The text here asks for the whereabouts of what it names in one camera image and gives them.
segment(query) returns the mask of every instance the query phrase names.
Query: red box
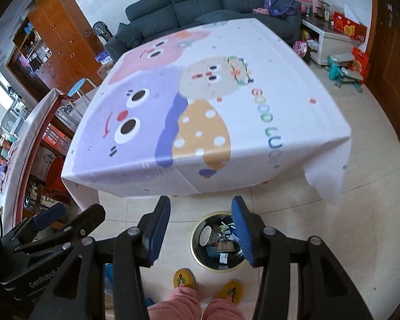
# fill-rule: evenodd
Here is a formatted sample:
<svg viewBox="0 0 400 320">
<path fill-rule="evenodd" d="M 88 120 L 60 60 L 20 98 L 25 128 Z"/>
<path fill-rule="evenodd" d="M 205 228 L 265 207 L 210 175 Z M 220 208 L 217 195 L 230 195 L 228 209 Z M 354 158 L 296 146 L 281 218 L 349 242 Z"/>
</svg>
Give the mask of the red box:
<svg viewBox="0 0 400 320">
<path fill-rule="evenodd" d="M 345 18 L 341 13 L 334 12 L 334 29 L 357 41 L 366 40 L 367 27 Z"/>
<path fill-rule="evenodd" d="M 363 76 L 360 84 L 364 84 L 370 72 L 369 57 L 356 47 L 353 48 L 352 54 L 354 55 L 354 61 L 349 66 L 349 69 L 360 73 Z"/>
</svg>

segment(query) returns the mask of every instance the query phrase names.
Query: foot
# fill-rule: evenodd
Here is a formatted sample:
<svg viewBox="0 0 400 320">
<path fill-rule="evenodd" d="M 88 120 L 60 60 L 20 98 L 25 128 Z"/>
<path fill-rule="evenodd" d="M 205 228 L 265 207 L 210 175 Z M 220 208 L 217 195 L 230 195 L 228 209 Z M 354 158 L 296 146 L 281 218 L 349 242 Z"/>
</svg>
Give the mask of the foot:
<svg viewBox="0 0 400 320">
<path fill-rule="evenodd" d="M 174 275 L 174 287 L 187 286 L 195 290 L 194 275 L 187 268 L 177 270 Z"/>
<path fill-rule="evenodd" d="M 222 298 L 238 306 L 243 297 L 243 284 L 236 279 L 230 280 L 213 298 Z"/>
</svg>

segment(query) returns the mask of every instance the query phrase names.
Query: gold rim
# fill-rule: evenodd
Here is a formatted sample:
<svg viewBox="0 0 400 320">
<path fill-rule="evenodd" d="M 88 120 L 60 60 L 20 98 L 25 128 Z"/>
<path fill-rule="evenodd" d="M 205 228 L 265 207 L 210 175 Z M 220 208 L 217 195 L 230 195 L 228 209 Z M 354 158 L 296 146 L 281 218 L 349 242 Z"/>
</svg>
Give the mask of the gold rim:
<svg viewBox="0 0 400 320">
<path fill-rule="evenodd" d="M 210 268 L 210 267 L 206 266 L 203 262 L 201 262 L 201 261 L 197 258 L 196 254 L 195 254 L 195 252 L 194 252 L 194 234 L 195 234 L 197 228 L 198 228 L 198 227 L 200 226 L 200 224 L 201 224 L 203 221 L 205 221 L 207 218 L 213 217 L 213 216 L 215 216 L 215 215 L 231 215 L 231 213 L 230 213 L 229 211 L 215 211 L 215 212 L 210 213 L 210 214 L 208 214 L 208 215 L 206 215 L 206 216 L 204 216 L 203 218 L 200 219 L 200 221 L 194 226 L 193 232 L 191 233 L 191 237 L 190 237 L 191 255 L 194 257 L 194 260 L 196 260 L 197 263 L 198 263 L 201 267 L 203 267 L 204 269 L 206 269 L 206 270 L 208 270 L 208 271 L 210 271 L 210 272 L 213 272 L 213 273 L 228 273 L 228 272 L 232 272 L 232 271 L 234 271 L 234 270 L 240 268 L 241 266 L 243 266 L 243 265 L 247 262 L 247 260 L 244 259 L 244 260 L 243 260 L 241 263 L 239 263 L 237 266 L 235 266 L 235 267 L 233 267 L 233 268 L 229 268 L 229 269 L 227 269 L 227 270 L 214 270 L 213 268 Z"/>
</svg>

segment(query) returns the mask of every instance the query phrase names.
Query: beige cartoon character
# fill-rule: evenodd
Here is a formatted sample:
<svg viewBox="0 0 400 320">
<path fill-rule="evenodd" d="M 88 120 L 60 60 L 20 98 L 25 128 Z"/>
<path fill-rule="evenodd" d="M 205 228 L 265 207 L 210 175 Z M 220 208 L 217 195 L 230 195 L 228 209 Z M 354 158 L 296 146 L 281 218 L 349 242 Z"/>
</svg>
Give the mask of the beige cartoon character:
<svg viewBox="0 0 400 320">
<path fill-rule="evenodd" d="M 179 93 L 186 98 L 220 99 L 252 82 L 243 59 L 216 56 L 186 67 L 179 80 Z"/>
<path fill-rule="evenodd" d="M 172 147 L 174 159 L 193 155 L 203 157 L 207 168 L 202 177 L 210 178 L 230 159 L 231 144 L 227 127 L 218 112 L 206 100 L 189 100 L 178 119 L 179 133 Z"/>
</svg>

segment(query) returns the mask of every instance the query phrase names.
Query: blue gripper pad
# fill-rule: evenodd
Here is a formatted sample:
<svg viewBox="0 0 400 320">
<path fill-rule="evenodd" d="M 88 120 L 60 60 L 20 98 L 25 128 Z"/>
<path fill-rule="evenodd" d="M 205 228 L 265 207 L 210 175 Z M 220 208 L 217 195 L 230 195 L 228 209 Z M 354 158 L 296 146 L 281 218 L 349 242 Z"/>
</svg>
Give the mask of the blue gripper pad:
<svg viewBox="0 0 400 320">
<path fill-rule="evenodd" d="M 65 205 L 61 202 L 58 202 L 56 205 L 50 207 L 49 209 L 34 217 L 33 230 L 43 231 L 49 225 L 52 225 L 61 216 L 65 215 L 65 212 Z"/>
<path fill-rule="evenodd" d="M 244 258 L 252 267 L 258 266 L 257 246 L 260 246 L 261 235 L 249 213 L 246 204 L 241 196 L 235 196 L 231 202 L 231 217 L 237 229 L 237 236 L 240 239 L 240 246 Z"/>
<path fill-rule="evenodd" d="M 150 244 L 147 259 L 151 265 L 159 258 L 170 216 L 171 202 L 167 196 L 161 196 L 153 212 L 153 218 L 157 220 L 157 224 L 149 237 Z"/>
</svg>

